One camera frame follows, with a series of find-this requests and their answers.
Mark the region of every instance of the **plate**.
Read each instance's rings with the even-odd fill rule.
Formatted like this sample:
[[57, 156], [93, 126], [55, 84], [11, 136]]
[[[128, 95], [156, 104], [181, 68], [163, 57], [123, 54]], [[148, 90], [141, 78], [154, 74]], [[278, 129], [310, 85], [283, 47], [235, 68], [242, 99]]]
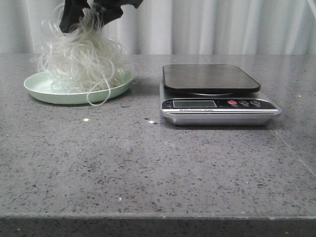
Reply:
[[[111, 88], [109, 99], [117, 97], [125, 93], [131, 86], [133, 75], [129, 71], [122, 71], [121, 76], [125, 78], [127, 83]], [[24, 86], [31, 96], [43, 102], [59, 104], [59, 105], [79, 105], [87, 104], [87, 94], [85, 93], [62, 93], [51, 87], [52, 78], [45, 72], [37, 73], [24, 81]], [[109, 90], [99, 90], [90, 92], [89, 100], [91, 103], [104, 101], [108, 96]]]

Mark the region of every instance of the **digital kitchen scale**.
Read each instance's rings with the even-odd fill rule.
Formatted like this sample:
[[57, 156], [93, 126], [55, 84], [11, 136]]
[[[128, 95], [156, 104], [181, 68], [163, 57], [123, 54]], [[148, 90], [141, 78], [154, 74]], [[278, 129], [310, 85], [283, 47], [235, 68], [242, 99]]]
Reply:
[[163, 67], [160, 112], [175, 125], [265, 125], [281, 109], [236, 66], [173, 64]]

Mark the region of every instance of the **gray speckled countertop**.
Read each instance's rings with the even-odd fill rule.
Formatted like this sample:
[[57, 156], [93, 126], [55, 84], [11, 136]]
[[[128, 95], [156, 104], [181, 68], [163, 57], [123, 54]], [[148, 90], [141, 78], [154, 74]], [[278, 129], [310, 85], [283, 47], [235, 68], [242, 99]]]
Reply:
[[[257, 236], [316, 233], [316, 56], [126, 55], [141, 80], [100, 107], [32, 98], [31, 57], [0, 55], [0, 235], [101, 236], [107, 225], [141, 236], [151, 225], [238, 236], [249, 222]], [[173, 63], [236, 65], [283, 113], [259, 127], [173, 126], [158, 87]]]

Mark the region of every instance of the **curtain fold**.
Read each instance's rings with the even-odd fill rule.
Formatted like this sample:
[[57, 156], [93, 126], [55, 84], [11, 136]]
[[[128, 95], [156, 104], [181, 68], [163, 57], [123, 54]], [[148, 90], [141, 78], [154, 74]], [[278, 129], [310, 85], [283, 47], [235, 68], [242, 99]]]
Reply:
[[[63, 2], [2, 0], [0, 52], [37, 51]], [[103, 32], [128, 54], [316, 54], [306, 0], [144, 0], [122, 9]]]

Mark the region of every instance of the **scale button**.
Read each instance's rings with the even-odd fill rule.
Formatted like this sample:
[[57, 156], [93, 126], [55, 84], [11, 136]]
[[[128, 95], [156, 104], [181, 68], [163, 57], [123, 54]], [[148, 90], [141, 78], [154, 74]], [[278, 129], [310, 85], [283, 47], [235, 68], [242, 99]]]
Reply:
[[227, 103], [229, 103], [230, 105], [235, 105], [235, 104], [237, 104], [237, 101], [235, 101], [235, 100], [229, 100]]
[[256, 100], [252, 100], [252, 101], [250, 101], [250, 103], [251, 103], [252, 105], [260, 105], [260, 102], [259, 102], [259, 101], [256, 101]]
[[239, 100], [239, 103], [242, 105], [248, 105], [249, 103], [245, 100]]

